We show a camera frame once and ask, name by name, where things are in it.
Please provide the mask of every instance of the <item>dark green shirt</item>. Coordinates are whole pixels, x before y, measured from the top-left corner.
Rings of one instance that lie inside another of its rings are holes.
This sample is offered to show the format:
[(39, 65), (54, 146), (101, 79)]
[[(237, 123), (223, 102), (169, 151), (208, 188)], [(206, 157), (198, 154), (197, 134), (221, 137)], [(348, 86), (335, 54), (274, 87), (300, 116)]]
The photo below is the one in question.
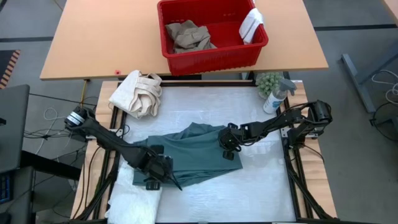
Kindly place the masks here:
[[(242, 169), (238, 153), (233, 161), (223, 158), (224, 149), (218, 143), (218, 133), (224, 126), (213, 127), (208, 124), (192, 123), (180, 133), (164, 136), (149, 136), (136, 142), (138, 145), (163, 145), (164, 154), (173, 159), (174, 175), (182, 187)], [(147, 176), (135, 171), (134, 185), (145, 185)], [(163, 186), (175, 185), (170, 181)]]

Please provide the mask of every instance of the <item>concrete floor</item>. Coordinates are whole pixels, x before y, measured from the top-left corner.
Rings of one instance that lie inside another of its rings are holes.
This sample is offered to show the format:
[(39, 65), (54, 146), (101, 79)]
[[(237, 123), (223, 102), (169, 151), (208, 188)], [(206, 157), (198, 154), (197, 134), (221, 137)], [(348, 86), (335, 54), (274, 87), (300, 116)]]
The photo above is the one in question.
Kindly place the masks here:
[[(379, 0), (304, 0), (314, 26), (347, 26), (392, 24), (388, 12)], [(65, 0), (57, 0), (63, 7)], [(0, 38), (53, 36), (61, 10), (51, 0), (8, 0), (0, 13)], [(357, 67), (363, 67), (376, 58), (383, 49), (398, 39), (396, 29), (323, 31), (317, 32), (329, 69), (312, 72), (291, 72), (292, 79), (304, 81), (309, 100), (324, 100), (333, 108), (334, 121), (320, 138), (338, 216), (343, 220), (376, 223), (396, 223), (398, 220), (398, 148), (397, 144), (382, 137), (369, 123), (356, 90), (344, 69), (340, 57), (349, 53)], [(51, 42), (0, 43), (0, 50), (21, 50), (21, 56), (9, 86), (29, 84), (30, 92), (52, 95), (69, 100), (80, 100), (82, 81), (39, 80)], [(389, 69), (398, 72), (398, 63)], [(238, 78), (238, 74), (204, 75), (204, 79)], [(89, 83), (87, 96), (98, 96), (102, 80)], [(385, 102), (384, 87), (372, 84), (375, 105)], [(34, 131), (48, 128), (51, 121), (43, 118), (47, 108), (54, 108), (58, 116), (66, 116), (76, 104), (37, 96), (29, 98), (25, 129)], [(62, 128), (62, 119), (54, 125)], [(54, 158), (75, 150), (80, 142), (68, 139), (46, 141), (40, 155)], [(41, 140), (25, 139), (24, 150), (36, 152)], [(37, 181), (45, 178), (38, 174)], [(36, 187), (39, 203), (36, 210), (52, 207), (71, 191), (66, 180), (54, 178)], [(59, 195), (50, 198), (48, 195)], [(69, 215), (74, 194), (70, 194), (57, 212)], [(51, 210), (38, 213), (38, 223), (61, 221)]]

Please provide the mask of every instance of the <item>wooden tabletop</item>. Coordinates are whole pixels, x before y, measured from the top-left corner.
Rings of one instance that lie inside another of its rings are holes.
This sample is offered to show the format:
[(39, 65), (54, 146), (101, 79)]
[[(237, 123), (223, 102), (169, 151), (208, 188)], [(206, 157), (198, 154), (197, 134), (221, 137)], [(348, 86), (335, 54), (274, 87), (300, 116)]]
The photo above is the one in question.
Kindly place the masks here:
[[(103, 82), (101, 93), (99, 94), (99, 100), (96, 109), (96, 119), (99, 121), (101, 125), (107, 128), (110, 126), (111, 117), (112, 117), (111, 108), (113, 108), (113, 105), (108, 105), (109, 104), (108, 99), (117, 88), (117, 85), (118, 85), (117, 82)], [(303, 83), (298, 82), (296, 83), (296, 85), (297, 85), (297, 91), (295, 96), (289, 96), (289, 102), (291, 106), (307, 102), (307, 96), (305, 94)], [(317, 140), (306, 140), (305, 143), (306, 145), (320, 152)], [(91, 141), (88, 144), (86, 157), (85, 157), (85, 168), (84, 168), (85, 183), (88, 182), (88, 167), (97, 147), (98, 146), (94, 141)], [(300, 155), (302, 158), (303, 169), (307, 181), (307, 188), (314, 196), (314, 198), (317, 200), (317, 202), (325, 209), (325, 211), (329, 215), (336, 217), (336, 210), (331, 196), (328, 178), (326, 176), (326, 171), (322, 160), (319, 158), (318, 155), (314, 154), (312, 151), (309, 151), (308, 149), (301, 149)], [(98, 179), (101, 174), (101, 168), (103, 165), (103, 158), (104, 158), (104, 150), (100, 149), (95, 154), (93, 163), (91, 165), (90, 183), (98, 182)], [(110, 159), (108, 171), (112, 166), (112, 164), (113, 164), (113, 159)], [(85, 207), (84, 201), (87, 195), (88, 195), (88, 203), (91, 201), (92, 197), (94, 196), (95, 188), (96, 184), (90, 184), (90, 187), (87, 191), (87, 184), (85, 185), (84, 194), (83, 194), (83, 204), (80, 207), (77, 214), (80, 214), (83, 211)], [(71, 217), (75, 216), (77, 208), (79, 207), (80, 200), (82, 197), (82, 191), (83, 191), (83, 175), (80, 175), (80, 181), (76, 192), (75, 202), (73, 204)], [(302, 194), (300, 193), (299, 189), (297, 189), (297, 193), (298, 193), (300, 212), (302, 214), (302, 217), (306, 217), (305, 205), (303, 202)], [(108, 193), (105, 193), (104, 198), (108, 198)], [(99, 218), (104, 218), (104, 214), (106, 211), (106, 203), (107, 200), (102, 201)]]
[(398, 0), (382, 0), (398, 25)]
[[(169, 75), (160, 48), (159, 0), (67, 1), (40, 79)], [(222, 72), (328, 68), (302, 0), (257, 0), (269, 43), (257, 64)]]

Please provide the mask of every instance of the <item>red basket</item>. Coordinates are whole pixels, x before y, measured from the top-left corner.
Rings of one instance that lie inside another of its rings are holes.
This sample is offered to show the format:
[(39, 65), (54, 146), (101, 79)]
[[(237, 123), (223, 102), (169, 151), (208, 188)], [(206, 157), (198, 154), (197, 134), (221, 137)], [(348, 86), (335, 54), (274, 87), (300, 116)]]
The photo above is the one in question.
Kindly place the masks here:
[[(162, 0), (157, 5), (162, 54), (172, 75), (210, 72), (256, 64), (261, 48), (268, 43), (264, 26), (254, 33), (253, 43), (244, 45), (239, 28), (249, 11), (252, 0)], [(217, 49), (174, 54), (174, 41), (165, 25), (192, 20), (197, 26), (207, 26), (210, 42)]]

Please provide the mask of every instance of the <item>spray bottle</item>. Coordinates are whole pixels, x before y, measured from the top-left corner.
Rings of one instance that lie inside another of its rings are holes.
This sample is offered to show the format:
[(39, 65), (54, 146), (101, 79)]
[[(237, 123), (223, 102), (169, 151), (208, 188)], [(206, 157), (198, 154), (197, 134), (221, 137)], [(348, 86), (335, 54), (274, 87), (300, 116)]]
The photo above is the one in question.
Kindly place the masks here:
[(292, 81), (284, 78), (279, 80), (279, 87), (275, 88), (271, 92), (271, 94), (268, 96), (268, 99), (264, 103), (264, 111), (269, 114), (274, 113), (280, 104), (285, 100), (287, 91), (290, 91), (290, 94), (294, 96), (294, 90), (296, 89), (297, 87)]

